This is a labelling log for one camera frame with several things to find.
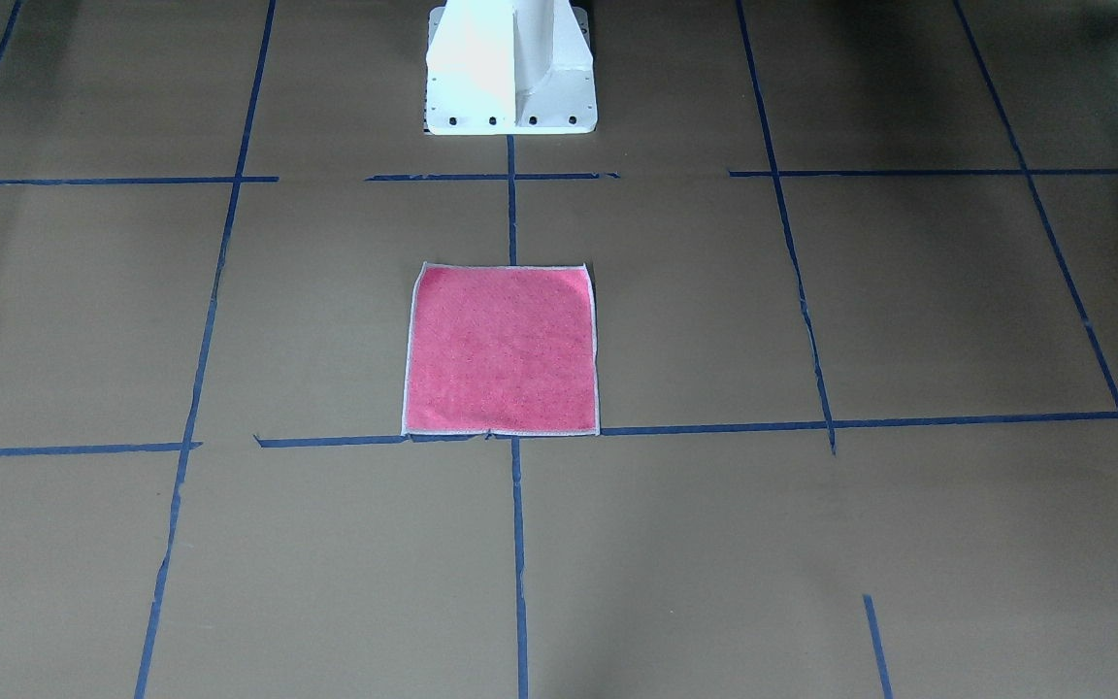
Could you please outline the pink and grey towel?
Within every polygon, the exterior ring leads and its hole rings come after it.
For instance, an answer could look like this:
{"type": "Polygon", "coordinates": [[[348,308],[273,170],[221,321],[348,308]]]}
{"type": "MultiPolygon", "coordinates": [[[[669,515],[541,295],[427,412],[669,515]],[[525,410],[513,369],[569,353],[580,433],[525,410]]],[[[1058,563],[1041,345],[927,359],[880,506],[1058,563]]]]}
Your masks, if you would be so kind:
{"type": "Polygon", "coordinates": [[[426,262],[413,285],[401,434],[599,434],[596,358],[586,266],[426,262]]]}

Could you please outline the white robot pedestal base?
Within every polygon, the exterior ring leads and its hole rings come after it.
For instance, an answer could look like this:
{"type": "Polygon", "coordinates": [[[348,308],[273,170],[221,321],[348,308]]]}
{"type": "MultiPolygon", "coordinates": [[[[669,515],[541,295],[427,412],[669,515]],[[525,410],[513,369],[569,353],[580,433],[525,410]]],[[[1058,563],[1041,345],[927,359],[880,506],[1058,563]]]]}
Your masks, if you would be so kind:
{"type": "Polygon", "coordinates": [[[429,13],[423,127],[435,136],[586,134],[598,124],[589,10],[446,1],[429,13]]]}

